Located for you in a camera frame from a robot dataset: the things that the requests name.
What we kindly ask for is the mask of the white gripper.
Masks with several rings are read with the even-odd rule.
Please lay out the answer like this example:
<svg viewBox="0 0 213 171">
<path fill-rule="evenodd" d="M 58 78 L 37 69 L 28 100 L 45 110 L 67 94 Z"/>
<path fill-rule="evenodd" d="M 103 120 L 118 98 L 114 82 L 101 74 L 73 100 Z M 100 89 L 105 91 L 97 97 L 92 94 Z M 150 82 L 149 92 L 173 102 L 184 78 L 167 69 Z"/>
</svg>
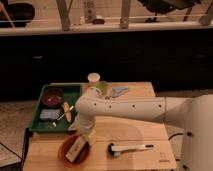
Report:
<svg viewBox="0 0 213 171">
<path fill-rule="evenodd" d="M 90 146 L 92 146 L 96 141 L 95 124 L 94 123 L 84 124 L 78 122 L 77 127 L 78 131 L 83 136 L 83 138 L 89 143 Z"/>
</svg>

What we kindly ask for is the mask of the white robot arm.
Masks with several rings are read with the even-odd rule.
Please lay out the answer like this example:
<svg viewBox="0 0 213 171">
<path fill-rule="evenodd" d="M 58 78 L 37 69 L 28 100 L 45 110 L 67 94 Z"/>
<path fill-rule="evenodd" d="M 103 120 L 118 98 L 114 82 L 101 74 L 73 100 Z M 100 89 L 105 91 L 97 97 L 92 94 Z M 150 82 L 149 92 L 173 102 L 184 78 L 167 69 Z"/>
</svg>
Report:
<svg viewBox="0 0 213 171">
<path fill-rule="evenodd" d="M 90 133 L 96 116 L 166 123 L 184 129 L 180 171 L 213 171 L 213 94 L 194 98 L 105 99 L 88 88 L 76 101 L 76 124 Z"/>
</svg>

